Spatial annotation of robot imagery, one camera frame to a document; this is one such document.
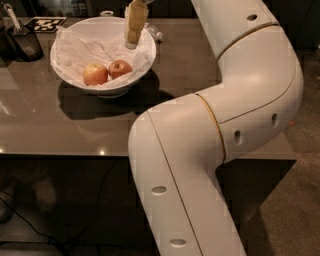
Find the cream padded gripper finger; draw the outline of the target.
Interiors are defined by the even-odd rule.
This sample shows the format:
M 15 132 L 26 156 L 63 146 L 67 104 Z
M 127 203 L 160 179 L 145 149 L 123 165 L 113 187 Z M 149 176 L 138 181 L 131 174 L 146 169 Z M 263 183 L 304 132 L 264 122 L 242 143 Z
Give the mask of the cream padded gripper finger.
M 126 7 L 125 46 L 128 49 L 135 49 L 138 46 L 148 13 L 146 0 L 132 0 Z

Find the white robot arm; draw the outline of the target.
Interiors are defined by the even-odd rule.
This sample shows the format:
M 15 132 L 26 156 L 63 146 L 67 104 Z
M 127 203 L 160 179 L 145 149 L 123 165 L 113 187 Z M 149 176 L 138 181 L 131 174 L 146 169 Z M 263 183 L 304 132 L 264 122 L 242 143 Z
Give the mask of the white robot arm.
M 302 70 L 262 0 L 191 0 L 220 84 L 134 122 L 134 182 L 161 256 L 246 256 L 216 169 L 281 133 L 302 101 Z

